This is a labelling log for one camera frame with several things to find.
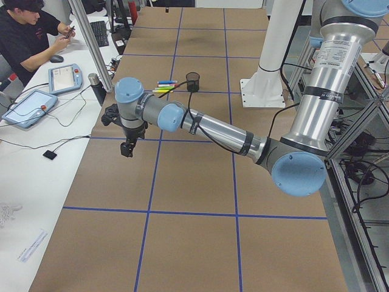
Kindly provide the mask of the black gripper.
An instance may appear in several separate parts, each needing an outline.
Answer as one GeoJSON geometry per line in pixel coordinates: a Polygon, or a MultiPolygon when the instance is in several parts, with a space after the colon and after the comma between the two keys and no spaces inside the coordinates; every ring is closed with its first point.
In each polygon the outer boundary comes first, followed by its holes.
{"type": "Polygon", "coordinates": [[[141,126],[137,128],[128,128],[122,126],[123,132],[126,137],[126,141],[120,144],[120,152],[122,156],[127,158],[133,157],[133,150],[136,146],[138,138],[144,139],[146,129],[148,128],[147,123],[141,124],[141,126]]]}

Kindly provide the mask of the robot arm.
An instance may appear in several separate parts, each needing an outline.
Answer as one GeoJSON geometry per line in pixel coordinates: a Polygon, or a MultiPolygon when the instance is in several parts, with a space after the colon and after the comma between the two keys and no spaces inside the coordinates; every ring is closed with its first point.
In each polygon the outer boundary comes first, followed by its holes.
{"type": "Polygon", "coordinates": [[[148,123],[174,132],[178,128],[206,137],[266,169],[274,184],[292,196],[308,196],[325,182],[325,136],[343,102],[362,47],[377,33],[388,13],[387,1],[317,1],[312,28],[323,38],[297,115],[280,140],[253,133],[176,102],[146,93],[132,77],[115,85],[119,124],[127,141],[143,136],[148,123]]]}

